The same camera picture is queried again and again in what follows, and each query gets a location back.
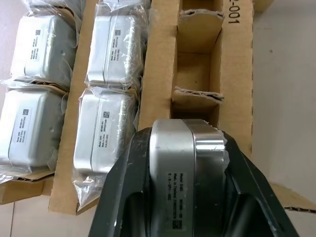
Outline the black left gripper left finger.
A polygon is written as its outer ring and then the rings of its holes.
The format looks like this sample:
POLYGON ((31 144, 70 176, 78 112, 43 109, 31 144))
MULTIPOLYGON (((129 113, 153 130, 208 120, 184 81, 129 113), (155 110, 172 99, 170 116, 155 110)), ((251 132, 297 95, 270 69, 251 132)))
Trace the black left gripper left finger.
POLYGON ((170 237, 170 128, 133 136, 107 175, 88 237, 170 237))

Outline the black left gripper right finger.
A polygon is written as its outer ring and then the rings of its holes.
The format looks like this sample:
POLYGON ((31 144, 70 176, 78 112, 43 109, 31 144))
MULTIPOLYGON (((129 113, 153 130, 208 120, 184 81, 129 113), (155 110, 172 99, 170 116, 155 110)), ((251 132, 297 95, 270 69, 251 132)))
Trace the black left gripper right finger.
POLYGON ((222 237, 299 237, 263 173, 224 133, 230 162, 222 237))

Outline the silver camera without bag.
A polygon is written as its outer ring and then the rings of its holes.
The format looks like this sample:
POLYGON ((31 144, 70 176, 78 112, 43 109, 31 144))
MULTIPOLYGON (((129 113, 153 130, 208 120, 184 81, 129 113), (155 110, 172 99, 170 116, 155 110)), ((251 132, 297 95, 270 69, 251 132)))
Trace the silver camera without bag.
POLYGON ((151 237, 222 237, 225 143, 223 132, 201 119, 154 122, 151 237))

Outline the cardboard divider tray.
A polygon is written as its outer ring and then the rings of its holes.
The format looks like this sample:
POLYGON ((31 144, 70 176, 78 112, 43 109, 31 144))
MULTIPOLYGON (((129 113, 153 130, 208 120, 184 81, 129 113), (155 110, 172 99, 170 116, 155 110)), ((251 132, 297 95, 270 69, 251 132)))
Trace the cardboard divider tray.
MULTIPOLYGON (((52 212, 83 209, 71 181, 79 97, 98 0, 87 0, 57 167, 0 185, 0 205, 41 195, 52 212)), ((152 0, 139 129, 156 119, 203 118, 252 155, 253 0, 152 0)))

